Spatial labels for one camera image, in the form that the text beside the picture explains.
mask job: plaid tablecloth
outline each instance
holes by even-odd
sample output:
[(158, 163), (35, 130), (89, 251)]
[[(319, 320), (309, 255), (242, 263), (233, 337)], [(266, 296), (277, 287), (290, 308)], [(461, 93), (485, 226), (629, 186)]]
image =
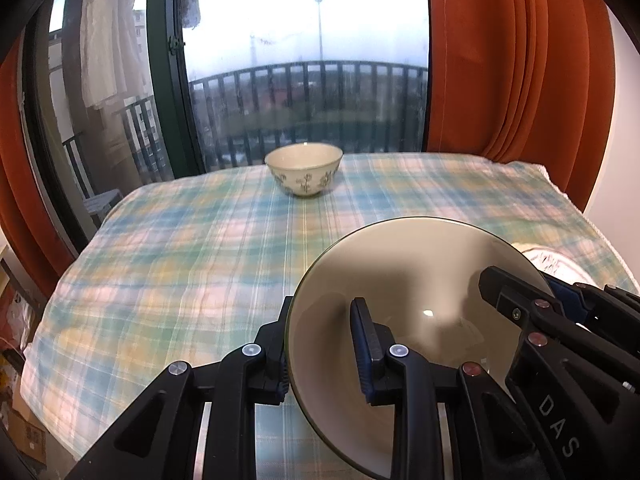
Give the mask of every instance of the plaid tablecloth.
[[(441, 216), (547, 246), (603, 286), (636, 290), (608, 243), (540, 168), (464, 155), (348, 155), (333, 187), (285, 194), (264, 166), (142, 187), (60, 279), (28, 351), (21, 394), (84, 454), (170, 362), (220, 360), (276, 319), (314, 259), (372, 222)], [(256, 413), (259, 478), (360, 478), (292, 394)]]

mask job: white wall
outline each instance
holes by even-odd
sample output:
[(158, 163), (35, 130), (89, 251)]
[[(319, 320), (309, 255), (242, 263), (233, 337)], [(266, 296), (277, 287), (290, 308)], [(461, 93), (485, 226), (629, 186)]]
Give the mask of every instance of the white wall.
[(584, 211), (640, 278), (640, 54), (609, 11), (616, 94), (600, 173)]

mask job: silver bolt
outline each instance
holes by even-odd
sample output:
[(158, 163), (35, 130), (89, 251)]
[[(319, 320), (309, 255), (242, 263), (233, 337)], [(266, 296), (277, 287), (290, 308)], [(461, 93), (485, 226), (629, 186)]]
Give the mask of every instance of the silver bolt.
[(546, 336), (540, 332), (531, 332), (527, 336), (527, 339), (529, 339), (529, 342), (535, 346), (544, 346), (548, 343)]
[(171, 375), (180, 375), (187, 371), (189, 365), (184, 361), (174, 361), (169, 365), (169, 373)]
[(244, 345), (242, 347), (242, 353), (249, 357), (258, 355), (260, 352), (262, 352), (262, 348), (260, 348), (260, 345), (256, 343), (249, 343), (248, 345)]
[(473, 361), (467, 361), (462, 365), (462, 371), (470, 377), (476, 377), (482, 373), (482, 367)]
[(409, 353), (409, 349), (404, 345), (391, 345), (389, 347), (389, 353), (393, 357), (405, 357)]

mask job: bowl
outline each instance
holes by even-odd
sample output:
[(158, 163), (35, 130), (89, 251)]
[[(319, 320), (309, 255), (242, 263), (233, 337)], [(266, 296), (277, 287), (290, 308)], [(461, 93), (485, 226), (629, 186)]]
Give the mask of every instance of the bowl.
[[(309, 423), (344, 460), (374, 478), (391, 472), (394, 409), (360, 391), (349, 324), (364, 297), (398, 343), (451, 367), (475, 361), (504, 388), (520, 329), (480, 297), (498, 266), (552, 295), (518, 250), (480, 228), (441, 218), (382, 221), (328, 248), (306, 272), (287, 318), (292, 390)], [(442, 434), (448, 435), (441, 417)], [(450, 463), (443, 439), (445, 464)]]
[(331, 184), (342, 150), (322, 142), (301, 142), (273, 150), (264, 159), (278, 183), (298, 196), (311, 196)]

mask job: light pole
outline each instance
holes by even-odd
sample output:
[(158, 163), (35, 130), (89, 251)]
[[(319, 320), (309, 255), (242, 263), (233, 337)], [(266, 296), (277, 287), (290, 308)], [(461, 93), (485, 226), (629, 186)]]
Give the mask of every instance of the light pole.
[(322, 3), (322, 0), (315, 0), (316, 3), (318, 4), (318, 36), (320, 38), (320, 61), (323, 60), (322, 57), (322, 19), (320, 17), (320, 3)]

